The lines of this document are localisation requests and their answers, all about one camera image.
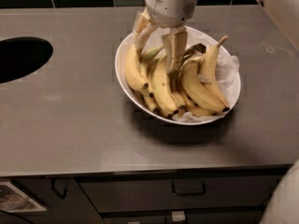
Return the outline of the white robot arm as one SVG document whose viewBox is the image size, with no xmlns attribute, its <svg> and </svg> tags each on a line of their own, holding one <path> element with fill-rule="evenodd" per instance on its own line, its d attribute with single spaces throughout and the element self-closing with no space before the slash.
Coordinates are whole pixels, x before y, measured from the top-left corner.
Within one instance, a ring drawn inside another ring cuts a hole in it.
<svg viewBox="0 0 299 224">
<path fill-rule="evenodd" d="M 192 17 L 198 0 L 145 0 L 144 10 L 134 24 L 135 48 L 141 52 L 158 28 L 168 29 L 162 40 L 167 54 L 166 72 L 178 70 L 187 44 L 185 24 Z"/>
</svg>

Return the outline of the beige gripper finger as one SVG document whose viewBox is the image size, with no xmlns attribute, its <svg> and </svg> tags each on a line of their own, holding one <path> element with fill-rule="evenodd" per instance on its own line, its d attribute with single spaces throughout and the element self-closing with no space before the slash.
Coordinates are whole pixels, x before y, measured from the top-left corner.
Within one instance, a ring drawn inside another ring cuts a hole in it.
<svg viewBox="0 0 299 224">
<path fill-rule="evenodd" d="M 156 31 L 158 25 L 150 19 L 148 10 L 144 8 L 142 12 L 138 12 L 135 17 L 133 28 L 134 44 L 138 55 L 142 53 L 151 34 Z"/>
<path fill-rule="evenodd" d="M 166 52 L 166 72 L 176 71 L 181 63 L 187 45 L 187 29 L 182 26 L 172 28 L 169 33 L 162 36 L 163 46 Z"/>
</svg>

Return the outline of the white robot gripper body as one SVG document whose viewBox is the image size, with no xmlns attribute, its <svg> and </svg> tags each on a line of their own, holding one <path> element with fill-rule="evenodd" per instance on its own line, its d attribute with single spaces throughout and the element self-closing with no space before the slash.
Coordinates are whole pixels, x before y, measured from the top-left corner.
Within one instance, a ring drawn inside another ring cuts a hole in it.
<svg viewBox="0 0 299 224">
<path fill-rule="evenodd" d="M 163 28 L 184 25 L 195 10 L 198 0 L 145 0 L 150 19 Z"/>
</svg>

